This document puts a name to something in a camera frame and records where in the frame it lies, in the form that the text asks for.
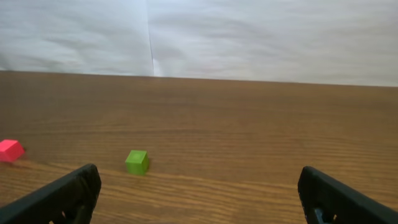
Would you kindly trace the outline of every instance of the cube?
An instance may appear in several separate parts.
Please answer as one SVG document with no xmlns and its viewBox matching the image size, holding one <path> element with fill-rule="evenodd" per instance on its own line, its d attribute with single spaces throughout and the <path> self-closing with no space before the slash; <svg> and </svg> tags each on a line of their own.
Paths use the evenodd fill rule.
<svg viewBox="0 0 398 224">
<path fill-rule="evenodd" d="M 146 151 L 132 150 L 126 159 L 127 171 L 130 174 L 145 175 L 149 161 Z"/>
<path fill-rule="evenodd" d="M 16 140 L 3 140 L 0 142 L 0 161 L 14 162 L 25 153 L 24 148 Z"/>
</svg>

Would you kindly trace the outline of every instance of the table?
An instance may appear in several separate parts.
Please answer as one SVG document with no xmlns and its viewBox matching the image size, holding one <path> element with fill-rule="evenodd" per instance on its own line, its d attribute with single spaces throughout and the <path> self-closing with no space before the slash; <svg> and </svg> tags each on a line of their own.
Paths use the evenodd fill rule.
<svg viewBox="0 0 398 224">
<path fill-rule="evenodd" d="M 92 162 L 92 223 L 305 223 L 305 165 L 398 210 L 398 88 L 1 72 L 0 99 L 27 149 L 0 206 Z"/>
</svg>

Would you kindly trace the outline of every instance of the white wall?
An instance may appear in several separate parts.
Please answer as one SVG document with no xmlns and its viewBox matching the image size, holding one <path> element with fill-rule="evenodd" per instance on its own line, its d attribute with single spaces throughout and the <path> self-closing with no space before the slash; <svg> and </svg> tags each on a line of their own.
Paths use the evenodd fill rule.
<svg viewBox="0 0 398 224">
<path fill-rule="evenodd" d="M 398 86 L 397 10 L 395 0 L 2 0 L 0 67 Z"/>
</svg>

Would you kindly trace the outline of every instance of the white paper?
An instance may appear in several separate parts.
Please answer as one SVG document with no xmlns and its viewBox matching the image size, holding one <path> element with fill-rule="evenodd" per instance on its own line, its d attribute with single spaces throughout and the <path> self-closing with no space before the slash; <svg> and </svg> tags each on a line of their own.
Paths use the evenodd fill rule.
<svg viewBox="0 0 398 224">
<path fill-rule="evenodd" d="M 0 69 L 153 75 L 146 0 L 1 0 Z"/>
<path fill-rule="evenodd" d="M 396 0 L 149 0 L 155 75 L 398 86 Z"/>
</svg>

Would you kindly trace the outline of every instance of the green cube top face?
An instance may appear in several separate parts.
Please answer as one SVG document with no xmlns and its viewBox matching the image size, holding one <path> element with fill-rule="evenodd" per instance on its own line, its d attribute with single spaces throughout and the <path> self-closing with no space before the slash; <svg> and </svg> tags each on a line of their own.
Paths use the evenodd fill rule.
<svg viewBox="0 0 398 224">
<path fill-rule="evenodd" d="M 127 171 L 130 174 L 145 175 L 148 165 L 149 162 L 146 151 L 132 150 L 126 159 Z"/>
</svg>

